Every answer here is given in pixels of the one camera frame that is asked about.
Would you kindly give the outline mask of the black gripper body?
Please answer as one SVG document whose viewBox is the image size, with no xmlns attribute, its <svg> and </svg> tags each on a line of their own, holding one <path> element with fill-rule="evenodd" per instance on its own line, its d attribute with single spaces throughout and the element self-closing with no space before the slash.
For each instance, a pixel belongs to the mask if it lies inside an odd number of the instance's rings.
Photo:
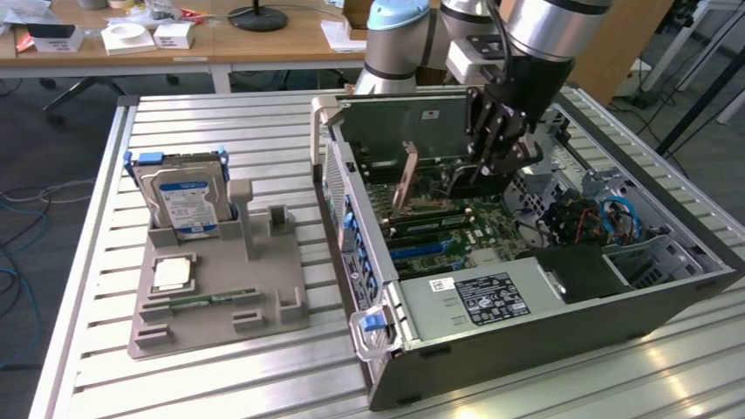
<svg viewBox="0 0 745 419">
<path fill-rule="evenodd" d="M 518 113 L 526 113 L 528 127 L 536 130 L 540 117 L 548 109 L 575 68 L 575 59 L 550 61 L 530 55 L 512 60 L 508 78 L 500 84 L 486 86 L 490 95 Z"/>
</svg>

